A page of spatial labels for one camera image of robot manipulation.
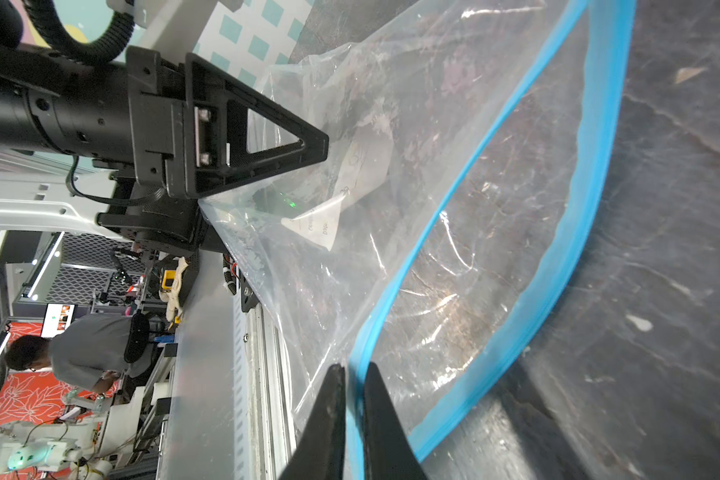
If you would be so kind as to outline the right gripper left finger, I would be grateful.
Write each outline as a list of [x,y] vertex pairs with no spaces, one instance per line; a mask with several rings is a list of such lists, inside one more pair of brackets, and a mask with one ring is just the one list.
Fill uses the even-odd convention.
[[346,446],[346,372],[331,365],[280,480],[341,480]]

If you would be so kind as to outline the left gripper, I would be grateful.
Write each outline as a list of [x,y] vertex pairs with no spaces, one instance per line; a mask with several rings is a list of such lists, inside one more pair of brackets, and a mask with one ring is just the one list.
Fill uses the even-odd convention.
[[202,246],[209,225],[196,199],[309,167],[329,136],[200,56],[174,65],[126,50],[130,158],[96,224],[146,246]]

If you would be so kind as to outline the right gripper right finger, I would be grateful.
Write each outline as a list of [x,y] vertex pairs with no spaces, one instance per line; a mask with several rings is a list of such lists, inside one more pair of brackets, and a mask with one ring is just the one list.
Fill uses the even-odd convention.
[[363,390],[362,435],[366,479],[427,480],[373,362],[368,366]]

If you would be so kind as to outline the clear zip top bag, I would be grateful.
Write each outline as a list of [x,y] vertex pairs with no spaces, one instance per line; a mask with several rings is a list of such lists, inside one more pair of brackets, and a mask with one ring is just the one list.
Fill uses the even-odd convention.
[[328,157],[202,208],[280,329],[301,434],[345,367],[343,477],[365,479],[371,362],[421,464],[550,314],[602,194],[635,11],[419,1],[259,80]]

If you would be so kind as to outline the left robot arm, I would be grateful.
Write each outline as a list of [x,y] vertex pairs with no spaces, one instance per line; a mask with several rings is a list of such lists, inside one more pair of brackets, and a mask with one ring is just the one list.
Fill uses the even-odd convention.
[[104,33],[82,43],[53,2],[0,1],[0,147],[96,169],[0,172],[0,231],[218,250],[199,200],[323,162],[329,138],[194,52],[214,2],[110,8]]

